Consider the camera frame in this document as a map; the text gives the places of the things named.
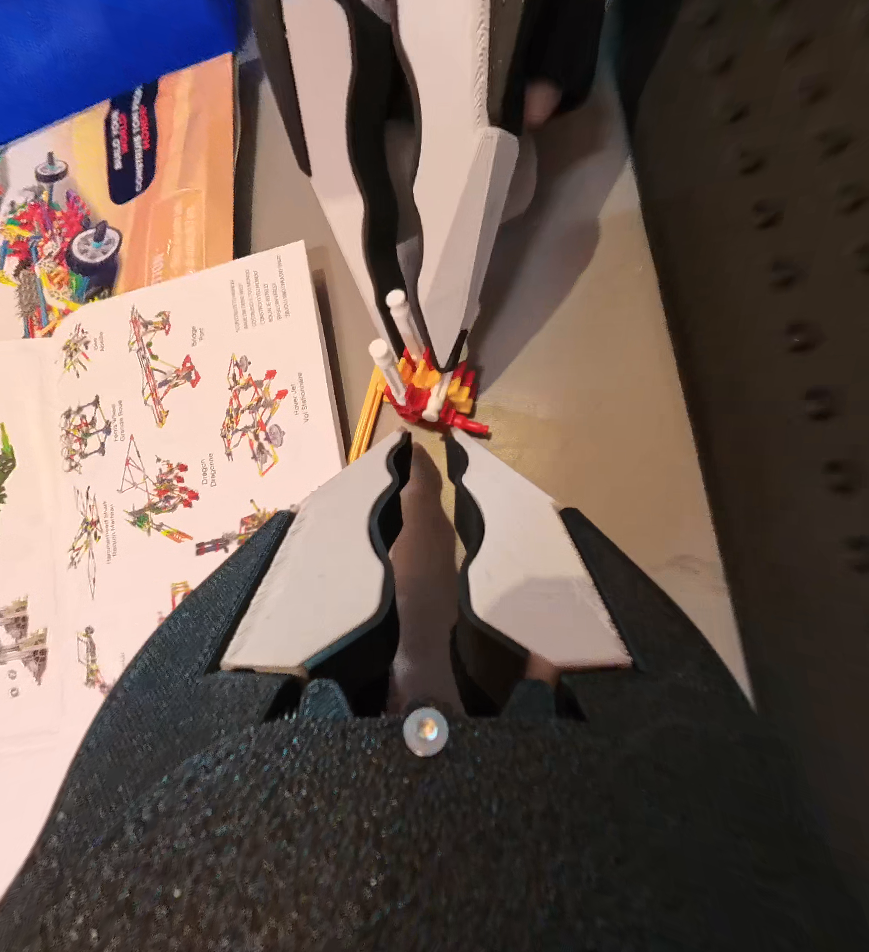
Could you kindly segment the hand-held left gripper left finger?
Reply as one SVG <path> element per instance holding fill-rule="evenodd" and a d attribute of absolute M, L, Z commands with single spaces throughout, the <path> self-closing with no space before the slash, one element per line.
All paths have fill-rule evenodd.
<path fill-rule="evenodd" d="M 301 502 L 222 669 L 314 673 L 383 623 L 394 607 L 390 553 L 412 457 L 412 436 L 397 430 Z"/>

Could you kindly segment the orange printed toy box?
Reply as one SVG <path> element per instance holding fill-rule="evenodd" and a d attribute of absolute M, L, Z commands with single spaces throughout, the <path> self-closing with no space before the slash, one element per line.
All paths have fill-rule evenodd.
<path fill-rule="evenodd" d="M 221 54 L 0 145 L 0 341 L 232 259 L 236 79 Z"/>

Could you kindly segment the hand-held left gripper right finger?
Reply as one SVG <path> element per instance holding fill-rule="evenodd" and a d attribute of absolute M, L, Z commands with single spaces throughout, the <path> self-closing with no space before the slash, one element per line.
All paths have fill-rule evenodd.
<path fill-rule="evenodd" d="M 446 459 L 468 618 L 552 667 L 629 667 L 556 500 L 462 431 L 447 440 Z"/>

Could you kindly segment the blue plastic bin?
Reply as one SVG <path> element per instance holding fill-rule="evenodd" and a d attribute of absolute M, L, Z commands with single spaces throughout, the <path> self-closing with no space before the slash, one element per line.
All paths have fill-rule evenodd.
<path fill-rule="evenodd" d="M 0 145 L 234 53 L 248 2 L 0 1 Z"/>

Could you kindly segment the person's right hand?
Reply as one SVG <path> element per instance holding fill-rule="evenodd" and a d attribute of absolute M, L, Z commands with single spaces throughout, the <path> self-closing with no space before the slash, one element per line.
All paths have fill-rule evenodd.
<path fill-rule="evenodd" d="M 548 79 L 537 78 L 527 83 L 524 92 L 524 129 L 535 130 L 545 125 L 559 110 L 560 86 Z"/>

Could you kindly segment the red yellow connector assembly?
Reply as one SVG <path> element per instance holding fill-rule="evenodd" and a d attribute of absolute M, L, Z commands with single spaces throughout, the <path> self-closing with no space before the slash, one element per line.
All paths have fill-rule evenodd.
<path fill-rule="evenodd" d="M 441 373 L 420 359 L 417 363 L 402 356 L 399 361 L 399 373 L 405 385 L 414 385 L 430 390 L 439 382 Z M 446 390 L 446 402 L 457 412 L 470 415 L 474 412 L 477 392 L 476 369 L 467 360 L 462 360 L 451 374 Z"/>

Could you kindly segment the black dotted mat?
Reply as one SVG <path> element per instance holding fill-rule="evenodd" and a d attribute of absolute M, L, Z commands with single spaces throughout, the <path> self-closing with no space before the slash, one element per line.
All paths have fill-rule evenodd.
<path fill-rule="evenodd" d="M 869 2 L 611 2 L 758 709 L 869 924 Z"/>

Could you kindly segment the white printed instruction booklet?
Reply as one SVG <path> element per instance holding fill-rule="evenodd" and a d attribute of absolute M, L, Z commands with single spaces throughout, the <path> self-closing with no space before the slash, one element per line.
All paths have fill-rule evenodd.
<path fill-rule="evenodd" d="M 0 896 L 131 658 L 342 455 L 301 241 L 0 341 Z"/>

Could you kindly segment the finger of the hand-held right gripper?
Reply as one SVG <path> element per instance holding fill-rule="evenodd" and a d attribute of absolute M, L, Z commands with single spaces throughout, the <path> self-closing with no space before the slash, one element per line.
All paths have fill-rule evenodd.
<path fill-rule="evenodd" d="M 401 73 L 393 2 L 282 2 L 282 22 L 307 176 L 377 336 L 402 351 L 386 302 L 390 292 L 406 292 L 386 143 Z"/>
<path fill-rule="evenodd" d="M 489 115 L 491 2 L 399 1 L 395 34 L 420 122 L 418 319 L 437 368 L 456 367 L 518 157 Z"/>

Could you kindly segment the yellow toy rod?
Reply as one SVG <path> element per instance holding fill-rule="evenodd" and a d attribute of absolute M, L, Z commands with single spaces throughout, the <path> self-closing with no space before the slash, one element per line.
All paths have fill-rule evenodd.
<path fill-rule="evenodd" d="M 370 447 L 372 435 L 385 401 L 385 394 L 386 381 L 380 369 L 376 366 L 372 370 L 369 386 L 351 440 L 347 458 L 349 465 L 359 459 Z"/>

